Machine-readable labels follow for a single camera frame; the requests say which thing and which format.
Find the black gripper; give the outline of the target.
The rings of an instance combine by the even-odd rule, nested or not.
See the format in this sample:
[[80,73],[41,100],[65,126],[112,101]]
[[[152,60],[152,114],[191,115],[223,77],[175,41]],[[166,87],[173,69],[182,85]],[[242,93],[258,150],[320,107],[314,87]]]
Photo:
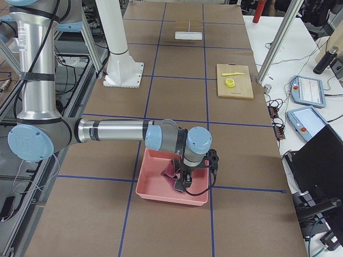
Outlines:
[[190,167],[186,165],[182,160],[181,160],[181,176],[182,176],[182,184],[185,188],[189,188],[192,184],[192,173],[196,170],[202,169],[200,166],[196,167]]

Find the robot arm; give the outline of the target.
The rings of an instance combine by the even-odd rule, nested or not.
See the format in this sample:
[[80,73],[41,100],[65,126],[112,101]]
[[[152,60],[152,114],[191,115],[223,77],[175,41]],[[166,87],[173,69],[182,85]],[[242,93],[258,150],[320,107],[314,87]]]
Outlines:
[[180,128],[170,120],[88,120],[65,118],[56,109],[54,30],[59,25],[84,28],[81,1],[9,1],[18,26],[19,90],[22,110],[9,132],[8,144],[19,158],[39,162],[75,143],[90,140],[139,140],[149,149],[177,154],[171,178],[186,192],[191,174],[207,168],[215,175],[218,157],[203,127]]

